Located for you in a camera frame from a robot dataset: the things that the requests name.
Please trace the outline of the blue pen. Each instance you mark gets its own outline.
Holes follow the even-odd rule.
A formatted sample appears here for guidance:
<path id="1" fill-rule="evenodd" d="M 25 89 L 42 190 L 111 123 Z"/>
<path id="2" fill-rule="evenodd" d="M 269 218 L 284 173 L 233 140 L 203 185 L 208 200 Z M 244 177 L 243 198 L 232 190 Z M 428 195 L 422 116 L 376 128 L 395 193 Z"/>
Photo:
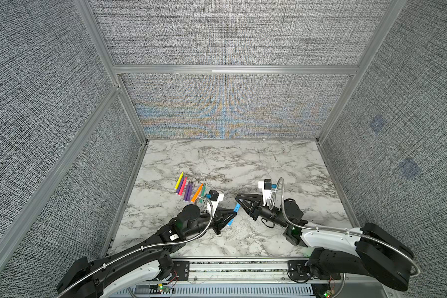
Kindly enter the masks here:
<path id="1" fill-rule="evenodd" d="M 233 212 L 234 212 L 235 214 L 234 214 L 234 216 L 232 217 L 231 221 L 227 224 L 228 226 L 231 226 L 231 225 L 233 224 L 233 221 L 234 221 L 234 219 L 236 218 L 239 209 L 240 209 L 240 205 L 239 205 L 239 203 L 237 203 L 236 206 L 235 206 L 235 208 L 234 208 L 234 210 L 233 210 Z"/>

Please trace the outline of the orange pen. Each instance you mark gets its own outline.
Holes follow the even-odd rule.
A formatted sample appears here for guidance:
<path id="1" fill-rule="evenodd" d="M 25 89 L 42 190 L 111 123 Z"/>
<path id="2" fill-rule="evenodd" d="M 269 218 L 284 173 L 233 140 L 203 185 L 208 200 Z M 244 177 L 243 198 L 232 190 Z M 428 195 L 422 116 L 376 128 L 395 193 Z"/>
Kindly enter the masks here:
<path id="1" fill-rule="evenodd" d="M 197 191 L 195 192 L 194 196 L 192 197 L 192 200 L 191 200 L 192 203 L 194 203 L 197 200 L 197 198 L 201 195 L 203 186 L 204 186 L 204 184 L 200 184 L 200 186 L 197 188 Z"/>

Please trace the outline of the purple pen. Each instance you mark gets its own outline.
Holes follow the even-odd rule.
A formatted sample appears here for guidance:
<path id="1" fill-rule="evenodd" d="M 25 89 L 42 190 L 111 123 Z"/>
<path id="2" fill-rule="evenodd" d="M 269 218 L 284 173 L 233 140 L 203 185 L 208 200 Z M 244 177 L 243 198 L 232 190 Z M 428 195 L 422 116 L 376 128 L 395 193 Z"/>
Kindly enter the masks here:
<path id="1" fill-rule="evenodd" d="M 190 187 L 191 187 L 191 182 L 188 181 L 187 184 L 186 184 L 185 194 L 184 194 L 184 197 L 183 197 L 183 200 L 185 202 L 187 202 L 187 197 L 188 197 L 188 194 L 189 194 Z"/>
<path id="2" fill-rule="evenodd" d="M 189 194 L 188 194 L 188 197 L 187 197 L 187 202 L 190 202 L 190 200 L 191 200 L 192 189 L 193 189 L 193 182 L 191 182 L 191 187 L 190 187 Z"/>
<path id="3" fill-rule="evenodd" d="M 177 193 L 178 195 L 180 195 L 180 193 L 181 193 L 181 188 L 183 187 L 184 180 L 185 180 L 185 177 L 184 177 L 184 175 L 182 174 L 181 177 L 180 177 L 180 183 L 179 183 L 178 188 L 177 188 L 177 191 L 176 191 L 176 193 Z"/>

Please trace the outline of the pink red pen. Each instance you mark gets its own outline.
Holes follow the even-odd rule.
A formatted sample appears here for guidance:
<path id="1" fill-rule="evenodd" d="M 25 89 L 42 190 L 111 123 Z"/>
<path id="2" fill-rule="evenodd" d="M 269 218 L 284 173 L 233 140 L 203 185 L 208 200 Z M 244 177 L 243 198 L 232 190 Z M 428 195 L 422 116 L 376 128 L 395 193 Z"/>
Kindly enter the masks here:
<path id="1" fill-rule="evenodd" d="M 180 184 L 180 187 L 179 187 L 179 189 L 178 189 L 178 195 L 179 195 L 179 196 L 181 196 L 181 195 L 183 194 L 184 189 L 185 189 L 185 187 L 186 187 L 186 182 L 187 182 L 187 177 L 184 177 L 184 178 L 181 180 L 181 184 Z"/>

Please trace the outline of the yellow highlighter pen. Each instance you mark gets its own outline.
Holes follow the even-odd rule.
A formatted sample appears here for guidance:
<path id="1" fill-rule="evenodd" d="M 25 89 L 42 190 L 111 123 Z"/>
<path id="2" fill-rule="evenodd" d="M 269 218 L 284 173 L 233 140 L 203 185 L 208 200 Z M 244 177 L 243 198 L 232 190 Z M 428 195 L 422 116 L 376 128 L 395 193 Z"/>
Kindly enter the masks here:
<path id="1" fill-rule="evenodd" d="M 179 176 L 179 178 L 178 178 L 178 180 L 177 180 L 177 182 L 176 182 L 176 185 L 175 185 L 175 190 L 176 191 L 179 190 L 179 187 L 180 187 L 180 184 L 181 184 L 183 176 L 184 176 L 184 172 L 182 171 L 180 176 Z"/>

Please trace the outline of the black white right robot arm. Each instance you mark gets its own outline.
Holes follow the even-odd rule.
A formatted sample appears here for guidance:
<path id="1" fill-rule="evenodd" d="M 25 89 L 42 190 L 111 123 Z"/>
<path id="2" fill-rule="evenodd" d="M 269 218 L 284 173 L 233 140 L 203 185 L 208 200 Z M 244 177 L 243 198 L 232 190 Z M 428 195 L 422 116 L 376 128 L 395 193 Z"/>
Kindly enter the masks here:
<path id="1" fill-rule="evenodd" d="M 358 274 L 397 291 L 408 290 L 414 254 L 380 226 L 366 223 L 342 232 L 332 227 L 311 229 L 293 199 L 286 199 L 283 208 L 272 209 L 260 194 L 238 194 L 235 200 L 253 220 L 261 219 L 269 228 L 282 227 L 292 245 L 314 248 L 307 263 L 311 275 L 322 279 Z"/>

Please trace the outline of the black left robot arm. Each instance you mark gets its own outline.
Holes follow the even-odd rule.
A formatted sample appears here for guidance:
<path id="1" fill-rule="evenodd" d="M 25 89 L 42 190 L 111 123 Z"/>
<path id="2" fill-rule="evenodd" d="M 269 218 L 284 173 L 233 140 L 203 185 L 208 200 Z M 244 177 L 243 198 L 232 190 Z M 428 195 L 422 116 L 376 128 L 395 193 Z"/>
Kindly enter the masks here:
<path id="1" fill-rule="evenodd" d="M 201 238 L 208 229 L 220 234 L 236 217 L 232 209 L 202 212 L 187 205 L 143 242 L 110 257 L 76 260 L 57 285 L 60 298 L 109 298 L 141 281 L 175 278 L 171 254 Z"/>

